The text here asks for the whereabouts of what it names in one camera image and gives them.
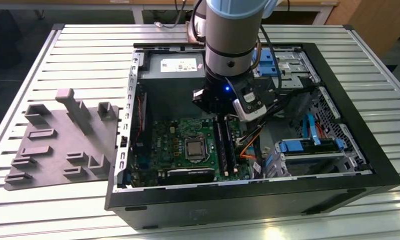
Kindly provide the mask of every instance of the wooden cabinet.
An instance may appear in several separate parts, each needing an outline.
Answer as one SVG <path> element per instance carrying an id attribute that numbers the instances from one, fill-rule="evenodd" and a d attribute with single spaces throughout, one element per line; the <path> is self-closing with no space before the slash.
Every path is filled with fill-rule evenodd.
<path id="1" fill-rule="evenodd" d="M 132 4 L 133 0 L 0 0 L 0 4 Z"/>
<path id="2" fill-rule="evenodd" d="M 400 37 L 400 0 L 340 0 L 326 25 L 352 25 L 378 57 Z"/>

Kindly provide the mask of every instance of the open computer tower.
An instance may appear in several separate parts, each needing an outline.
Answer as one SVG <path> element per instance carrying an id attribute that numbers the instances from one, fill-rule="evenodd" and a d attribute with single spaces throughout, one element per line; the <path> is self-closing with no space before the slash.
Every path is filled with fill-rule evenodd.
<path id="1" fill-rule="evenodd" d="M 276 101 L 276 86 L 282 97 L 297 89 L 309 91 L 285 98 L 252 143 L 241 142 L 252 123 L 198 107 L 196 97 L 206 81 L 204 47 L 190 43 L 133 47 L 105 199 L 105 209 L 130 227 L 325 213 L 400 185 L 313 43 L 276 44 L 277 66 L 269 50 L 261 54 L 253 76 L 269 96 L 262 98 L 265 104 Z M 221 91 L 226 98 L 225 84 Z"/>

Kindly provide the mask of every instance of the aluminum extrusion table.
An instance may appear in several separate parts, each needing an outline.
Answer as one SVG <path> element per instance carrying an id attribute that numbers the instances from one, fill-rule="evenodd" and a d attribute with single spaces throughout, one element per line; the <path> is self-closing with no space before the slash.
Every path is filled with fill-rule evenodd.
<path id="1" fill-rule="evenodd" d="M 358 38 L 341 26 L 273 25 L 273 42 L 312 42 L 400 173 L 400 83 Z M 62 109 L 57 88 L 73 88 L 86 107 L 121 108 L 133 43 L 184 42 L 185 27 L 65 25 L 52 30 L 0 125 L 0 237 L 85 239 L 400 239 L 400 186 L 328 214 L 208 224 L 136 232 L 104 210 L 106 182 L 6 191 L 4 177 L 26 128 L 29 104 Z"/>

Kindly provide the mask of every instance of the cpu socket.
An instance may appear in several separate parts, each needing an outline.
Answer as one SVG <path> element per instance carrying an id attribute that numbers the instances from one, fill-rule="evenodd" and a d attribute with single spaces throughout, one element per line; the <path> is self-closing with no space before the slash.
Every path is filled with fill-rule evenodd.
<path id="1" fill-rule="evenodd" d="M 185 159 L 193 164 L 200 163 L 206 158 L 205 138 L 198 135 L 185 138 Z"/>

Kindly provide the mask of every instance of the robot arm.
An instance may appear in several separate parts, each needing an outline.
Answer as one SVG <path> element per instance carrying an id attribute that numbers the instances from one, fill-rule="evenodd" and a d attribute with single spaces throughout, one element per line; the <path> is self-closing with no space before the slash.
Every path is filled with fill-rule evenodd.
<path id="1" fill-rule="evenodd" d="M 268 0 L 262 11 L 262 16 L 261 16 L 262 19 L 266 19 L 270 16 L 276 6 L 278 6 L 278 4 L 282 1 L 286 0 Z M 206 10 L 208 10 L 206 0 L 196 0 L 193 3 L 193 14 L 189 20 L 190 31 L 188 31 L 189 37 L 192 39 L 198 40 L 197 37 L 204 38 L 204 36 L 206 35 Z"/>
<path id="2" fill-rule="evenodd" d="M 217 96 L 232 89 L 232 107 L 241 121 L 250 122 L 266 113 L 256 91 L 252 55 L 262 17 L 268 17 L 277 0 L 198 0 L 194 15 L 205 7 L 205 69 L 208 88 Z"/>

